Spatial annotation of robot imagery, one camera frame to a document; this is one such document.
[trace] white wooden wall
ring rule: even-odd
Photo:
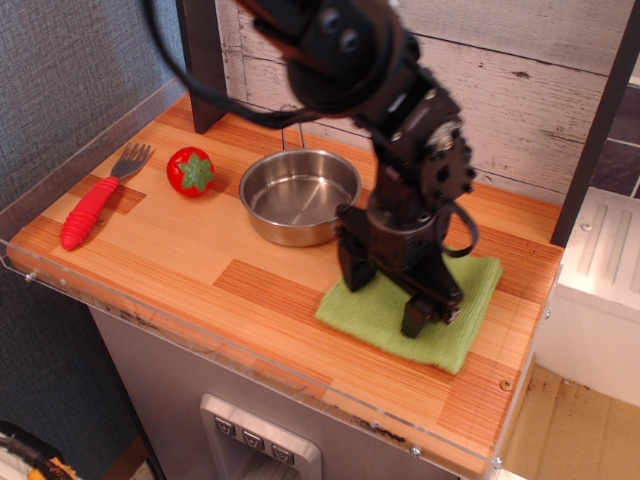
[[[462,107],[477,181],[562,203],[633,0],[401,0],[398,13]],[[232,0],[217,0],[229,95],[299,104],[275,49]],[[305,129],[369,146],[348,119]]]

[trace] wood grain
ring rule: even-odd
[[[423,64],[463,109],[479,182],[564,201],[631,5],[401,2]],[[220,19],[233,39],[226,68],[235,96],[272,110],[296,103],[280,54],[255,32],[251,17],[226,7]],[[305,128],[368,148],[368,133],[350,120]]]
[[[636,478],[639,445],[640,408],[536,366],[504,466],[528,479]]]
[[[504,275],[468,361],[457,376],[392,357],[314,318],[340,279],[336,242],[287,248],[262,239],[237,195],[244,171],[282,148],[280,132],[227,116],[206,135],[192,133],[188,98],[133,141],[154,153],[125,187],[139,201],[114,211],[82,247],[67,252],[59,232],[77,201],[63,195],[24,228],[8,249],[25,272],[81,300],[161,335],[219,364],[468,478],[482,477],[495,454],[514,384],[558,268],[562,250],[548,244],[558,208],[479,186],[464,206],[482,232],[477,255],[500,258]],[[308,135],[312,146],[348,158],[373,187],[371,152]],[[195,145],[210,153],[216,187],[188,199],[174,192],[165,165]],[[110,157],[91,175],[110,171]],[[467,241],[454,222],[448,240]]]

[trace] yellow object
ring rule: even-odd
[[[78,477],[76,476],[76,472],[70,466],[63,465],[57,457],[51,460],[51,462],[60,467],[64,472],[66,472],[69,475],[69,478],[71,478],[72,480],[77,480]],[[46,478],[44,478],[44,475],[42,475],[42,472],[40,470],[34,468],[33,470],[31,470],[31,472],[29,472],[27,480],[46,480]]]

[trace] wooden floor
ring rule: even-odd
[[[153,476],[153,472],[151,468],[149,468],[149,465],[143,463],[142,465],[140,465],[140,468],[133,475],[133,477],[131,477],[131,480],[155,480],[155,477]]]
[[[640,408],[536,366],[504,466],[527,480],[640,479]]]

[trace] black cable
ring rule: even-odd
[[[155,7],[153,0],[142,0],[142,7],[144,10],[144,16],[149,28],[149,33],[153,38],[156,48],[160,52],[160,55],[166,62],[167,66],[175,74],[176,77],[189,89],[189,91],[198,97],[202,98],[207,103],[224,110],[225,112],[231,112],[242,118],[249,120],[263,127],[281,129],[289,127],[296,123],[312,122],[320,118],[313,114],[307,108],[301,108],[294,111],[286,112],[271,112],[261,113],[250,108],[245,107],[238,101],[221,94],[217,90],[205,85],[196,79],[193,75],[182,70],[178,63],[171,58],[164,42],[158,24],[156,23]]]
[[[17,438],[0,437],[0,448],[4,448],[7,452],[24,460],[27,465],[37,469],[47,480],[72,480],[72,476],[63,468],[45,458],[31,445],[27,445]]]
[[[471,234],[471,244],[460,250],[454,250],[444,245],[444,238],[446,236],[446,229],[444,225],[445,220],[453,214],[456,214],[458,215],[458,217],[460,217],[462,223],[467,226],[467,228],[469,229],[469,233]],[[436,239],[440,244],[440,250],[442,250],[447,256],[452,258],[466,257],[467,255],[469,255],[476,247],[476,245],[478,244],[478,240],[480,239],[480,232],[478,232],[478,226],[476,225],[476,223],[469,216],[469,214],[453,200],[449,200],[449,203],[442,207],[440,212],[438,212],[438,218],[436,220],[434,228]]]

